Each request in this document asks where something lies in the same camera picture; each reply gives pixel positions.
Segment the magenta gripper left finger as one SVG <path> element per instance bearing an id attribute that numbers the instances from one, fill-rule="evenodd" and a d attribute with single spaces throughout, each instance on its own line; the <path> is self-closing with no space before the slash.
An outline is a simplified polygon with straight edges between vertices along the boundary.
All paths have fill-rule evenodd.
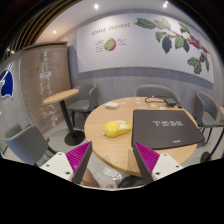
<path id="1" fill-rule="evenodd" d="M 92 142 L 87 142 L 67 153 L 56 153 L 41 166 L 41 169 L 70 182 L 80 184 L 91 153 Z"/>

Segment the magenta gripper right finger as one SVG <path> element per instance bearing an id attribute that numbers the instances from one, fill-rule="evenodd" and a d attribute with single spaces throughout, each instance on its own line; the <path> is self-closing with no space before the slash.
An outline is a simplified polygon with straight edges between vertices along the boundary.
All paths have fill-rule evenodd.
<path id="1" fill-rule="evenodd" d="M 168 153 L 159 154 L 138 142 L 133 145 L 133 153 L 145 184 L 182 169 L 182 166 Z"/>

